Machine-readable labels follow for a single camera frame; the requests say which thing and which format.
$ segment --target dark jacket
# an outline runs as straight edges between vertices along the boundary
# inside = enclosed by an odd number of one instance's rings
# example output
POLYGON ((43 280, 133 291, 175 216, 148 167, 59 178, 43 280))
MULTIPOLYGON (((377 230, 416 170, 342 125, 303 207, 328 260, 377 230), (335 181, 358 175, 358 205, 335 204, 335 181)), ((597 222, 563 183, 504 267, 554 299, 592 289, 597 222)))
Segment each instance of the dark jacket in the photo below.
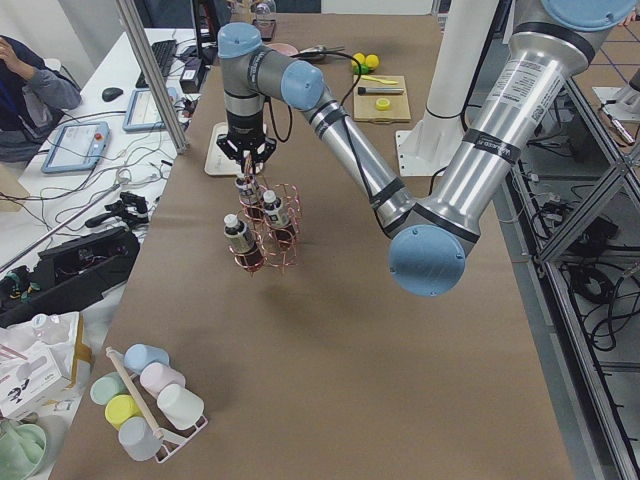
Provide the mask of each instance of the dark jacket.
POLYGON ((44 60, 27 46, 3 38, 36 73, 27 82, 0 61, 0 161, 28 161, 58 124, 61 109, 80 104, 80 92, 68 79, 45 67, 44 60))

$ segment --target yellow cup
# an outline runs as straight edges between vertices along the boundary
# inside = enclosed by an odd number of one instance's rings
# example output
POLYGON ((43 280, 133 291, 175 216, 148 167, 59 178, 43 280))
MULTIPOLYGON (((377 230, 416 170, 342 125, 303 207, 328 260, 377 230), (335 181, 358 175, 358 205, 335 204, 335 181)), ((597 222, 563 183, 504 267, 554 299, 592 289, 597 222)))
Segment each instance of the yellow cup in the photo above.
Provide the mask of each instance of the yellow cup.
POLYGON ((116 395, 104 409, 104 418, 116 430, 120 430, 120 426, 131 417, 140 416, 142 412, 131 395, 116 395))

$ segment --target black case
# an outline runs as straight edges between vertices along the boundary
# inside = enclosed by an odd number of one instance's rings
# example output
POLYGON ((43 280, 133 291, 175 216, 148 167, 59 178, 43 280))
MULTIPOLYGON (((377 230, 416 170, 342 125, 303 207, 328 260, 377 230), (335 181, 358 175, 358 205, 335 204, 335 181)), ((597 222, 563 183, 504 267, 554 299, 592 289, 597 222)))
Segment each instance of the black case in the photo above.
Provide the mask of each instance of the black case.
POLYGON ((125 282, 135 263, 140 243, 126 227, 80 237, 38 253, 40 261, 29 274, 39 291, 28 301, 5 299, 0 310, 0 327, 22 323, 38 313, 47 315, 80 311, 103 299, 102 293, 125 282), (87 256, 104 257, 82 268, 87 256))

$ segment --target white box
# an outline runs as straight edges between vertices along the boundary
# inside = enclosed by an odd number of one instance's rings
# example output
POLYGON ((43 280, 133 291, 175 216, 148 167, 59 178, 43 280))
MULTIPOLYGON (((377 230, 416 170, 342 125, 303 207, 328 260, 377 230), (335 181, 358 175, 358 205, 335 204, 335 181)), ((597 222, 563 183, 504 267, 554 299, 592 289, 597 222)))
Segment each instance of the white box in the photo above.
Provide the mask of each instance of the white box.
POLYGON ((18 375, 24 371, 25 362, 0 378, 0 412, 6 418, 23 419, 58 396, 71 381, 62 373, 48 348, 38 349, 37 355, 30 357, 28 363, 32 368, 28 375, 18 375))

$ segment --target person's hand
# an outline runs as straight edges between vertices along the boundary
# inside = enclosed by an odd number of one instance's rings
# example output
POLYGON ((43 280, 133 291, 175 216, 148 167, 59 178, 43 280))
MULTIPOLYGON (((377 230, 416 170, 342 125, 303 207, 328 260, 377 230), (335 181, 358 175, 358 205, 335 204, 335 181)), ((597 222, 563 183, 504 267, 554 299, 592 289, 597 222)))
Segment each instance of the person's hand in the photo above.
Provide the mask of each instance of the person's hand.
POLYGON ((25 80, 31 80, 31 77, 36 73, 34 67, 17 57, 11 44, 2 37, 0 37, 0 60, 4 61, 9 70, 20 75, 25 80))
POLYGON ((634 8, 633 11, 629 15, 627 15, 626 18, 622 20, 618 25, 620 25, 621 27, 626 27, 635 19, 636 19, 636 9, 634 8))

